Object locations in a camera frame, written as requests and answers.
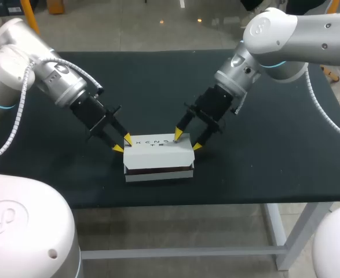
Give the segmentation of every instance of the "box bottom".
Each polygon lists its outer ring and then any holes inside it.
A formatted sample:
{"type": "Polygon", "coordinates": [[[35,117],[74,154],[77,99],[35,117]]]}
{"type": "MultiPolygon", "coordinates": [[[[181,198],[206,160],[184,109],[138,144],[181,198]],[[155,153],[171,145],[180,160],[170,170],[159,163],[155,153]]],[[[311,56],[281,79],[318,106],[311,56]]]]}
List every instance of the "box bottom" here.
{"type": "Polygon", "coordinates": [[[181,171],[181,172],[142,174],[142,175],[125,175],[125,177],[126,177],[126,182],[173,180],[175,178],[192,178],[193,170],[181,171]]]}

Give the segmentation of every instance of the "white robotic arm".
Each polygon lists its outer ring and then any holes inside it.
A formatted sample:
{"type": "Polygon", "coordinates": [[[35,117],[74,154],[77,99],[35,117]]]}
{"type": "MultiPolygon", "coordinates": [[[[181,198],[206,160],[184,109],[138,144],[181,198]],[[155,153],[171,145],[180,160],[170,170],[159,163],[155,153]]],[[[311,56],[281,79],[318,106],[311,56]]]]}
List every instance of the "white robotic arm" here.
{"type": "Polygon", "coordinates": [[[340,65],[340,14],[289,16],[269,8],[253,18],[243,34],[243,41],[216,72],[213,88],[190,105],[175,128],[175,140],[190,121],[199,117],[207,129],[193,149],[199,149],[220,130],[218,121],[232,108],[238,113],[253,83],[266,72],[278,82],[293,82],[305,74],[310,96],[324,119],[340,134],[340,128],[327,116],[314,95],[308,62],[340,65]]]}
{"type": "Polygon", "coordinates": [[[116,111],[110,111],[97,100],[103,87],[84,70],[61,59],[21,19],[12,19],[0,28],[0,119],[4,112],[17,104],[20,89],[22,94],[14,128],[0,155],[15,136],[26,88],[34,81],[57,106],[70,108],[92,136],[101,138],[113,150],[123,152],[103,130],[107,124],[111,124],[131,144],[130,134],[114,115],[116,111]],[[79,74],[95,85],[97,93],[94,96],[86,91],[86,81],[79,74]]]}

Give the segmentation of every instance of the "gray floor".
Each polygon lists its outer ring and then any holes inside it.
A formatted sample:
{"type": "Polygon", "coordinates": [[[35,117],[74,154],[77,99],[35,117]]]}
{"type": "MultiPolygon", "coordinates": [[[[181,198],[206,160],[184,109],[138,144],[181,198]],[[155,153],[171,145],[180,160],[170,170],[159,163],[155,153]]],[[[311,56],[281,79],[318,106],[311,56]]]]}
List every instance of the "gray floor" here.
{"type": "MultiPolygon", "coordinates": [[[[148,0],[147,4],[144,0],[68,0],[66,14],[51,16],[39,9],[36,18],[44,40],[59,51],[230,49],[241,39],[238,17],[246,12],[238,0],[185,0],[184,4],[181,9],[179,0],[148,0]]],[[[340,75],[340,68],[332,70],[340,75]]],[[[340,102],[340,82],[332,88],[340,102]]],[[[287,233],[304,205],[280,205],[287,233]]],[[[258,204],[76,210],[74,214],[82,250],[269,243],[258,204]]],[[[311,244],[289,272],[277,272],[269,256],[202,257],[85,261],[85,276],[315,278],[311,244]]]]}

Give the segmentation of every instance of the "black tabletop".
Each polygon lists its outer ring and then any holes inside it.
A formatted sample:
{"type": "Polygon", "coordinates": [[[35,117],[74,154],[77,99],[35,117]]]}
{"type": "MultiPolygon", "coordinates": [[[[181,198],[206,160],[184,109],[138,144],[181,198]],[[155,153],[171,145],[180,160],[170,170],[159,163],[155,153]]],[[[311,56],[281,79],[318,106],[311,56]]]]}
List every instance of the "black tabletop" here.
{"type": "MultiPolygon", "coordinates": [[[[227,50],[156,53],[62,53],[122,105],[118,119],[132,135],[172,133],[232,53],[227,50]]],[[[309,67],[324,110],[340,127],[340,106],[319,66],[309,67]]],[[[0,147],[15,110],[0,124],[0,147]]],[[[316,111],[303,78],[278,84],[261,77],[238,116],[224,117],[223,134],[196,152],[193,179],[127,184],[122,155],[38,89],[27,96],[20,130],[0,158],[0,173],[33,178],[57,189],[72,208],[177,204],[325,202],[340,200],[340,135],[316,111]]],[[[193,121],[193,140],[204,129],[193,121]]]]}

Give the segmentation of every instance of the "chair leg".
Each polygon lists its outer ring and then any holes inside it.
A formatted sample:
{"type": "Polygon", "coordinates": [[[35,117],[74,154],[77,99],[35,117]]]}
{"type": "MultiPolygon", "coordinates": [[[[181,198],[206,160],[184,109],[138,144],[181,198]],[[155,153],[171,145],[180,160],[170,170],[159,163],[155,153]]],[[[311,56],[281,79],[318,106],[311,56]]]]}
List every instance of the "chair leg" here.
{"type": "Polygon", "coordinates": [[[324,72],[325,75],[327,75],[329,78],[332,79],[333,82],[339,81],[339,76],[335,75],[333,72],[331,72],[328,68],[326,68],[323,65],[320,65],[321,70],[324,72]]]}

